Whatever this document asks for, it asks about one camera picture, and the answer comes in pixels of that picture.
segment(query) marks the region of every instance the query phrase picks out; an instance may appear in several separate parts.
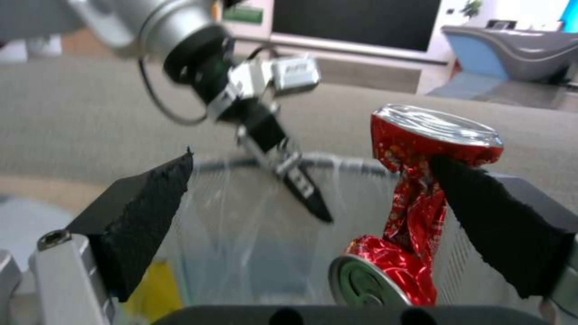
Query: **screw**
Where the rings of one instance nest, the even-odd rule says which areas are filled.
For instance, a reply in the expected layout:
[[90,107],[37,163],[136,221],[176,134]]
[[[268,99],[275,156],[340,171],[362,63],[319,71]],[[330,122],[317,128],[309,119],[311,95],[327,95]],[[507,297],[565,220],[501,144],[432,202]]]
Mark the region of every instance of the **screw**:
[[373,294],[365,294],[362,297],[362,300],[364,306],[383,306],[381,300],[379,300],[379,298],[377,298]]
[[188,67],[183,67],[179,73],[180,80],[184,80],[188,74]]
[[36,247],[39,251],[53,248],[72,239],[72,235],[66,229],[54,230],[38,239]]
[[281,112],[281,105],[276,102],[272,102],[271,106],[269,106],[269,110],[273,115],[277,116]]

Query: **can lid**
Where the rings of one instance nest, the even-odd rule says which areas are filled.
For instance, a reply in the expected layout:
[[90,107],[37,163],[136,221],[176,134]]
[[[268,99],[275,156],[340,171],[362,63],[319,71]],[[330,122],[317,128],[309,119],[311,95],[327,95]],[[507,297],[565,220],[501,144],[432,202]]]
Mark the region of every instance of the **can lid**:
[[377,266],[352,254],[333,260],[329,267],[329,286],[339,305],[411,305],[405,293]]
[[437,110],[388,104],[373,113],[406,131],[458,145],[503,147],[498,133],[476,121]]

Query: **yellow object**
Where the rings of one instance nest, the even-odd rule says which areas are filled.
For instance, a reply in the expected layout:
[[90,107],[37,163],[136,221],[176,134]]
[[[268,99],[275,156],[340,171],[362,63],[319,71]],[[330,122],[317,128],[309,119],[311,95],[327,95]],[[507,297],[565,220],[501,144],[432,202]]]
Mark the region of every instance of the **yellow object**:
[[211,7],[211,15],[213,16],[213,20],[221,21],[221,2],[220,1],[213,2],[213,6]]
[[153,261],[123,306],[131,316],[143,317],[151,323],[181,309],[183,303],[168,262]]

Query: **green label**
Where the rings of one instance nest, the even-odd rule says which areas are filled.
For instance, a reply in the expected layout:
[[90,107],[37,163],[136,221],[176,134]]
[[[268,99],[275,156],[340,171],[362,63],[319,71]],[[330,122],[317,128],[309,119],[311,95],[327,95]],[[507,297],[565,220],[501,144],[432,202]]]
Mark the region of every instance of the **green label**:
[[247,6],[232,7],[223,12],[223,20],[261,25],[263,23],[263,9]]

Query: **floor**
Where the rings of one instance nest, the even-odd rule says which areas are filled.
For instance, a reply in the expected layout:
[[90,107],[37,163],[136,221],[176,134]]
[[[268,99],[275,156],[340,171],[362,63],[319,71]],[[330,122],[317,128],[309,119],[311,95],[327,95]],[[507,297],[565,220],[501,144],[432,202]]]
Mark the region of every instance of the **floor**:
[[549,84],[516,82],[432,64],[388,65],[319,59],[323,82],[407,94],[578,112],[578,91]]

